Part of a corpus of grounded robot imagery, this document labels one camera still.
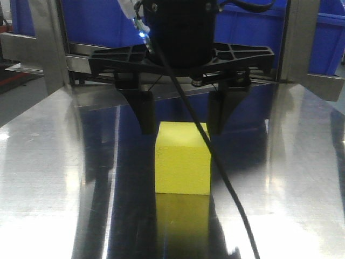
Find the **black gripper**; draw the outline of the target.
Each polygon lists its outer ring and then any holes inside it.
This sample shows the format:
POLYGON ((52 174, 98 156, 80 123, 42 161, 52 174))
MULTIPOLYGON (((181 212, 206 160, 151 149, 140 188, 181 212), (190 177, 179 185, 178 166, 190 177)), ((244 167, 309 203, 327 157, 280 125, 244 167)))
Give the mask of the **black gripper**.
MULTIPOLYGON (((218 43, 217 1, 135 1, 122 3, 142 44, 94 51, 91 74, 152 73, 188 77, 195 87, 217 84, 223 89, 247 89, 251 69, 270 73, 274 53, 269 47, 218 43)), ((142 134, 156 132, 151 91, 119 90, 132 108, 142 134)), ((209 92, 209 134, 220 135, 230 115, 247 97, 246 91, 209 92)))

